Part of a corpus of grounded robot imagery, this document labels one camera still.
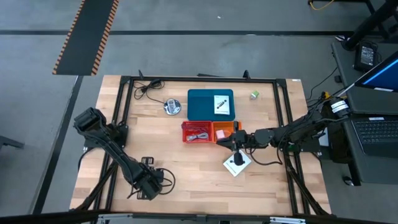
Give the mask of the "red plastic basket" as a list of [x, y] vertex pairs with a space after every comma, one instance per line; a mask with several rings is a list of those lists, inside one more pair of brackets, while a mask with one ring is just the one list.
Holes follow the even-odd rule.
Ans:
[[184, 121], [181, 128], [182, 141], [185, 143], [213, 142], [213, 123], [211, 121]]

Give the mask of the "dark laptop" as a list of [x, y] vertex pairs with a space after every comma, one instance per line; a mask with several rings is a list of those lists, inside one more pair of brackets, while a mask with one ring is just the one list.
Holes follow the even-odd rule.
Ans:
[[398, 116], [355, 118], [351, 123], [364, 154], [398, 159]]

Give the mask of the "teal plastic tray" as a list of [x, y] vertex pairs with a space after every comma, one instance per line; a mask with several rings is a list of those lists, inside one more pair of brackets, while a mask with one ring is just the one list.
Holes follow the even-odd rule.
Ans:
[[[214, 114], [214, 96], [228, 95], [230, 115]], [[233, 121], [236, 118], [231, 89], [190, 89], [187, 93], [187, 118], [190, 121]]]

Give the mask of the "open laptop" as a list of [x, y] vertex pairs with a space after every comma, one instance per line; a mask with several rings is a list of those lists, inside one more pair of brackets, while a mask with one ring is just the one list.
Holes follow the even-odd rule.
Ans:
[[[345, 50], [339, 42], [332, 43], [331, 49], [342, 84], [351, 86], [363, 76], [363, 72], [353, 68], [355, 52]], [[346, 96], [354, 117], [398, 115], [398, 93], [351, 86]], [[349, 163], [349, 171], [354, 185], [363, 182], [398, 185], [398, 159], [366, 155], [361, 149], [352, 122], [345, 121], [342, 128], [353, 158]]]

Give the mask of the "computer monitor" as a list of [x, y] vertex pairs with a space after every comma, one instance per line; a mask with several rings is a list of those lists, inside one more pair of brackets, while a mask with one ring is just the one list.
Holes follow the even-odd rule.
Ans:
[[398, 51], [357, 79], [354, 85], [373, 90], [398, 92]]

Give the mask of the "black hazard-striped floor mat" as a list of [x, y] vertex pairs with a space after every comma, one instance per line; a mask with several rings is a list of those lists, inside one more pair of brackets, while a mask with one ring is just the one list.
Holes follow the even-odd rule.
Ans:
[[120, 0], [81, 0], [52, 73], [95, 76], [98, 73]]

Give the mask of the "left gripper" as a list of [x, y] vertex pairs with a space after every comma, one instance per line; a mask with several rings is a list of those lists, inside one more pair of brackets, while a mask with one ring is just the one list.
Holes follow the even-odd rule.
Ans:
[[[151, 166], [154, 164], [154, 158], [142, 157], [141, 162], [146, 166]], [[152, 200], [160, 194], [162, 183], [157, 181], [154, 171], [155, 169], [145, 171], [135, 182], [134, 188], [138, 191], [136, 194], [138, 200]]]

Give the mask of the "white instruction booklet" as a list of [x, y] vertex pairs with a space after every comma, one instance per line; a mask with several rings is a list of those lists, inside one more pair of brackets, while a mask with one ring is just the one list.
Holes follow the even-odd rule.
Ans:
[[230, 115], [228, 95], [214, 96], [214, 114]]
[[248, 156], [242, 150], [239, 150], [239, 152], [242, 154], [245, 161], [243, 165], [237, 166], [233, 161], [233, 155], [225, 160], [223, 163], [223, 165], [233, 175], [233, 177], [237, 177], [251, 163], [250, 158], [248, 158]]

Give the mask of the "black overhead crossbeam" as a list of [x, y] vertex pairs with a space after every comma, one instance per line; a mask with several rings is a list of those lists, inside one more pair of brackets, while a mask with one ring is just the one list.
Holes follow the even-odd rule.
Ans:
[[111, 212], [109, 210], [72, 210], [68, 212], [41, 213], [0, 217], [0, 224], [75, 224], [113, 218], [148, 218], [166, 220], [189, 220], [207, 222], [210, 220], [239, 220], [256, 222], [278, 222], [296, 224], [391, 224], [350, 218], [339, 218], [334, 215], [309, 215], [297, 213], [293, 215], [203, 215], [181, 213], [146, 213], [146, 212]]

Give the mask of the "dark furniture leg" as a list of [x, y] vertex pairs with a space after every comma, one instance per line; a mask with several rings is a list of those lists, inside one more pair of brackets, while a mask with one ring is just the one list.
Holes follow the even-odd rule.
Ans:
[[22, 149], [24, 147], [24, 143], [0, 135], [0, 150], [3, 146], [12, 146]]

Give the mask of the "black aluminium table frame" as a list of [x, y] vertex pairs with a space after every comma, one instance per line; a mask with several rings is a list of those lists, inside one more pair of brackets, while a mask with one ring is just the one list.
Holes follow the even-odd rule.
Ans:
[[[166, 176], [175, 179], [173, 187], [155, 199], [138, 200], [122, 173], [106, 183], [99, 207], [114, 212], [181, 213], [203, 215], [291, 215], [292, 207], [285, 168], [277, 165], [272, 147], [255, 152], [256, 161], [233, 177], [223, 163], [230, 151], [214, 143], [184, 143], [181, 124], [187, 118], [182, 110], [175, 116], [164, 113], [160, 100], [176, 98], [187, 105], [190, 89], [231, 89], [236, 118], [251, 133], [260, 128], [287, 123], [287, 110], [293, 119], [307, 112], [300, 80], [266, 82], [264, 79], [212, 77], [167, 77], [162, 89], [148, 98], [135, 99], [128, 93], [139, 86], [116, 75], [103, 78], [96, 107], [108, 121], [125, 120], [129, 132], [126, 152], [140, 159], [152, 156]], [[255, 100], [250, 99], [258, 91]]]

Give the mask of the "round silver metal puck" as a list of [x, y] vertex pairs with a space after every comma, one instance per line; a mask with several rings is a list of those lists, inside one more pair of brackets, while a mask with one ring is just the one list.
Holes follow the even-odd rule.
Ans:
[[178, 114], [182, 109], [182, 106], [180, 102], [176, 99], [169, 98], [165, 103], [164, 103], [164, 111], [168, 115], [176, 115]]

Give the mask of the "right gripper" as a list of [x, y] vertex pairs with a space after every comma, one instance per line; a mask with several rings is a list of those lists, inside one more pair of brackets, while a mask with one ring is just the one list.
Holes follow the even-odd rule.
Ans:
[[217, 145], [231, 149], [232, 151], [239, 151], [240, 149], [252, 148], [251, 135], [245, 130], [239, 128], [239, 122], [235, 121], [233, 124], [233, 133], [230, 137], [221, 138], [217, 140]]

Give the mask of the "black stand leg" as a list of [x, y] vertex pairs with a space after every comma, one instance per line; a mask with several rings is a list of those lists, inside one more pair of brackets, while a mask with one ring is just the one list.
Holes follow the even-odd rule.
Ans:
[[382, 37], [388, 39], [389, 34], [382, 23], [395, 14], [397, 7], [398, 0], [386, 0], [378, 10], [372, 12], [371, 15], [357, 27], [348, 40], [341, 42], [341, 46], [345, 50], [354, 49], [375, 28], [379, 28]]

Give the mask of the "orange plastic basket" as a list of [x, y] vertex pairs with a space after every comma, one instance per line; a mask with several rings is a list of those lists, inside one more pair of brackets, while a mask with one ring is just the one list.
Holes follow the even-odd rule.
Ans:
[[235, 131], [242, 129], [242, 123], [240, 121], [215, 121], [213, 122], [213, 142], [217, 142], [215, 132], [217, 130], [223, 130], [226, 138], [232, 135]]

